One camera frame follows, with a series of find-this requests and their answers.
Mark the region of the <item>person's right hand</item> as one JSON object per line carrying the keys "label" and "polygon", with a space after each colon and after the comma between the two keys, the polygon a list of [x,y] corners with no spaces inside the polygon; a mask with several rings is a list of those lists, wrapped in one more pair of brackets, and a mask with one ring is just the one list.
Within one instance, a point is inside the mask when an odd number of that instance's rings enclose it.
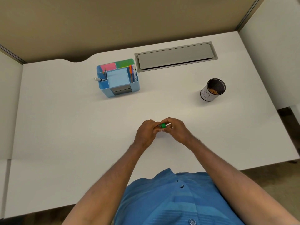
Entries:
{"label": "person's right hand", "polygon": [[185,126],[184,122],[173,118],[168,117],[160,122],[162,123],[171,123],[171,125],[167,127],[173,127],[174,132],[173,134],[170,134],[176,141],[183,144],[184,146],[188,147],[189,144],[192,142],[194,136],[192,133],[188,130],[188,128]]}

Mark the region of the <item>person's left hand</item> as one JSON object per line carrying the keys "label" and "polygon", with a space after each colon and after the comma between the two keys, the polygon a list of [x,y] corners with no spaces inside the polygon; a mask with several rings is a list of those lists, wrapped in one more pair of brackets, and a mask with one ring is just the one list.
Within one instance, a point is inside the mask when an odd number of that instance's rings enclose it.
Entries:
{"label": "person's left hand", "polygon": [[155,138],[156,135],[148,133],[148,120],[146,120],[138,128],[133,144],[145,150],[152,144]]}

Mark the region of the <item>person's left forearm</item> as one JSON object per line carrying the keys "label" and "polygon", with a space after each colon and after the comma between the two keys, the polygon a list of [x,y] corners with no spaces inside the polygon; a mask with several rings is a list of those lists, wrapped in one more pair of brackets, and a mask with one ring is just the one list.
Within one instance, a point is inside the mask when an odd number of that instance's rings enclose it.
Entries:
{"label": "person's left forearm", "polygon": [[110,225],[133,170],[148,146],[133,143],[77,202],[62,225]]}

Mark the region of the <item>person's right forearm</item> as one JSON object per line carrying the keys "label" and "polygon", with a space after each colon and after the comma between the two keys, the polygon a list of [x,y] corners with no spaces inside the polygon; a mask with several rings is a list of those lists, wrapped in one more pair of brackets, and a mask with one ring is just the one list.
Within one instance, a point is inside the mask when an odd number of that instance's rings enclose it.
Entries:
{"label": "person's right forearm", "polygon": [[300,221],[256,182],[212,152],[199,139],[191,136],[185,146],[193,152],[246,225],[300,225]]}

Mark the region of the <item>blue desk organizer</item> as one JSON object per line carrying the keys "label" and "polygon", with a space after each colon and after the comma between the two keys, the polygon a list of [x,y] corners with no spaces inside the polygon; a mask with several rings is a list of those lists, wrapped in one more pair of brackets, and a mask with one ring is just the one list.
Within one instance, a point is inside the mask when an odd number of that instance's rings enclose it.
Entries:
{"label": "blue desk organizer", "polygon": [[108,98],[140,90],[140,82],[133,59],[120,60],[96,67],[100,90]]}

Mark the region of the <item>black mesh pen cup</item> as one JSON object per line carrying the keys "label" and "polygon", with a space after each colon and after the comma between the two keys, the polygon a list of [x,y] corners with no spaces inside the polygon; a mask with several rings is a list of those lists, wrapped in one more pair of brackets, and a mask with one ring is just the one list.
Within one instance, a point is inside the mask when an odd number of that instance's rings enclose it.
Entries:
{"label": "black mesh pen cup", "polygon": [[226,90],[225,83],[218,78],[210,79],[205,87],[201,90],[200,96],[206,102],[212,102],[219,95],[222,95]]}

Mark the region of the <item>blue sticky note pad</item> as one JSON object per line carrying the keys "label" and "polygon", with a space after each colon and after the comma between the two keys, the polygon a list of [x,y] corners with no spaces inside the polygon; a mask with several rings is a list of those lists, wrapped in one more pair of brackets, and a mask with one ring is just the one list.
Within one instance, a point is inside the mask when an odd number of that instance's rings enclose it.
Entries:
{"label": "blue sticky note pad", "polygon": [[109,88],[130,84],[130,79],[128,74],[129,73],[127,67],[107,71]]}

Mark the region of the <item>blue button shirt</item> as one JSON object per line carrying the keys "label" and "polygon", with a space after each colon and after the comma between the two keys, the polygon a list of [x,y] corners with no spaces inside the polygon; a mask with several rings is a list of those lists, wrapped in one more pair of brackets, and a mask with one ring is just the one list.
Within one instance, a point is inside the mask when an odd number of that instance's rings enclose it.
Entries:
{"label": "blue button shirt", "polygon": [[114,225],[245,225],[206,172],[163,170],[126,187]]}

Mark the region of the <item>green sticky note pad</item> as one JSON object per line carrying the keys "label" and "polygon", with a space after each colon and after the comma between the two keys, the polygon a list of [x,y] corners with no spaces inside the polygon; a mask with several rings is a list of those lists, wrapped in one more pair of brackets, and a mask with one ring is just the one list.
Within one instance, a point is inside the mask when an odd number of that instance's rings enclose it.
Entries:
{"label": "green sticky note pad", "polygon": [[121,60],[121,61],[116,61],[115,62],[115,65],[116,65],[117,69],[125,68],[125,67],[128,67],[128,66],[133,65],[133,64],[135,64],[133,59],[126,59],[126,60]]}

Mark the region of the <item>pink sticky note pad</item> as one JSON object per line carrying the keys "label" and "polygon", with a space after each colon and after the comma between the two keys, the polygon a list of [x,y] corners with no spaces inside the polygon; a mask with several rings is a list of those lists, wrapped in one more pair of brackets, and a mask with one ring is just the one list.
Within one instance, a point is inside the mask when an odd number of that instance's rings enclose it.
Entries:
{"label": "pink sticky note pad", "polygon": [[104,71],[111,71],[111,70],[115,70],[117,69],[115,62],[112,63],[108,63],[108,64],[102,64],[99,66],[100,67],[100,71],[104,72]]}

